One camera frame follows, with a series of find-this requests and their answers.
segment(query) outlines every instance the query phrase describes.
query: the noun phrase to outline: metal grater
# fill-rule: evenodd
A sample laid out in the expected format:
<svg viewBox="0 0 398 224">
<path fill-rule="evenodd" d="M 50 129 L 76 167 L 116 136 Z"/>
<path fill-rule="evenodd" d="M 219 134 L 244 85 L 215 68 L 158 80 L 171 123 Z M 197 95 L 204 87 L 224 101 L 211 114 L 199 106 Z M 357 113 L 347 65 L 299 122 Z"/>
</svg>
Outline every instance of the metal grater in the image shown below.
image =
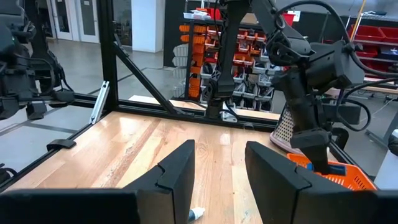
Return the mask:
<svg viewBox="0 0 398 224">
<path fill-rule="evenodd" d="M 285 151 L 294 154 L 303 154 L 299 149 L 292 149 L 290 138 L 293 135 L 293 119 L 286 105 L 279 118 L 275 130 L 270 135 L 270 140 Z"/>
</svg>

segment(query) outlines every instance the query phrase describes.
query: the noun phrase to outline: white wall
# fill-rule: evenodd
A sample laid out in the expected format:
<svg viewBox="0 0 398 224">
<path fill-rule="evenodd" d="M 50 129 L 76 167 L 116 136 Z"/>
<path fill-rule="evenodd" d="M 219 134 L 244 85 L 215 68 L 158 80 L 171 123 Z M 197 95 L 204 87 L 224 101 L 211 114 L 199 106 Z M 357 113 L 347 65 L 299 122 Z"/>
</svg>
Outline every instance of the white wall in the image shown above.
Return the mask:
<svg viewBox="0 0 398 224">
<path fill-rule="evenodd" d="M 159 52 L 163 49 L 165 0 L 132 0 L 132 49 Z"/>
</svg>

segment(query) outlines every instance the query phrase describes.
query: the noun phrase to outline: wooden table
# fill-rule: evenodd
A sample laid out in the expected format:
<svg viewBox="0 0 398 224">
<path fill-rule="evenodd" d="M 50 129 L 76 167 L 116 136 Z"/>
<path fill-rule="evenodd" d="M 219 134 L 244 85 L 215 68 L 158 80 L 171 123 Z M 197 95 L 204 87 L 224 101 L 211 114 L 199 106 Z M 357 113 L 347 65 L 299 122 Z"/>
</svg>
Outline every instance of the wooden table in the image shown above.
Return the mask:
<svg viewBox="0 0 398 224">
<path fill-rule="evenodd" d="M 187 139 L 195 140 L 191 207 L 205 207 L 196 223 L 262 223 L 244 149 L 257 141 L 275 150 L 269 133 L 112 112 L 8 188 L 124 187 Z"/>
<path fill-rule="evenodd" d="M 136 101 L 136 102 L 141 102 L 141 103 L 153 103 L 153 104 L 159 104 L 159 102 L 153 98 L 153 97 L 148 97 L 148 96 L 137 96 L 134 95 L 130 97 L 130 101 Z M 178 107 L 178 108 L 189 108 L 189 109 L 196 109 L 196 110 L 205 110 L 201 106 L 198 106 L 194 103 L 187 103 L 184 101 L 178 101 L 178 100 L 170 100 L 170 102 L 173 104 L 173 106 Z M 262 111 L 252 111 L 252 110 L 242 110 L 242 109 L 237 109 L 236 110 L 237 115 L 241 116 L 250 116 L 254 118 L 264 118 L 264 119 L 273 119 L 273 120 L 279 120 L 280 114 L 275 114 L 275 113 L 267 113 L 267 112 L 262 112 Z"/>
</svg>

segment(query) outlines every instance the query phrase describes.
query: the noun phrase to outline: glass door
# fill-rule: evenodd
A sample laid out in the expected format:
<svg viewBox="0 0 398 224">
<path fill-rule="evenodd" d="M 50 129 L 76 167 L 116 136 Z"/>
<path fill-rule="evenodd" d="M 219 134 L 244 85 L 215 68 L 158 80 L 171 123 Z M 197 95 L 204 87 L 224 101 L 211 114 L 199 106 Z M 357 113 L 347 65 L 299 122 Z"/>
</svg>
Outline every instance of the glass door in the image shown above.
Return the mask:
<svg viewBox="0 0 398 224">
<path fill-rule="evenodd" d="M 59 39 L 73 40 L 72 28 L 70 25 L 70 10 L 66 1 L 69 0 L 51 0 L 55 30 Z"/>
<path fill-rule="evenodd" d="M 99 43 L 96 0 L 77 1 L 81 41 Z"/>
</svg>

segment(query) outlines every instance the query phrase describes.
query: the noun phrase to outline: blue object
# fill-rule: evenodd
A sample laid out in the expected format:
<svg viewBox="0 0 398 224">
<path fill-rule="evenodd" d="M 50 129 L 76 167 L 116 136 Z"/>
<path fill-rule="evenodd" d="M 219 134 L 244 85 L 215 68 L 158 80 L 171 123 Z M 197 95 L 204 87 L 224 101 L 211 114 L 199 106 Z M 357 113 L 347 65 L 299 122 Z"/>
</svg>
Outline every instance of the blue object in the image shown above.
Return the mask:
<svg viewBox="0 0 398 224">
<path fill-rule="evenodd" d="M 342 166 L 342 165 L 330 165 L 329 164 L 329 168 L 330 168 L 330 174 L 342 175 L 342 176 L 346 175 L 346 167 L 345 166 Z M 313 171 L 313 164 L 309 163 L 307 165 L 307 169 Z"/>
<path fill-rule="evenodd" d="M 313 170 L 313 165 L 312 165 L 312 163 L 309 163 L 309 164 L 307 165 L 307 169 Z"/>
</svg>

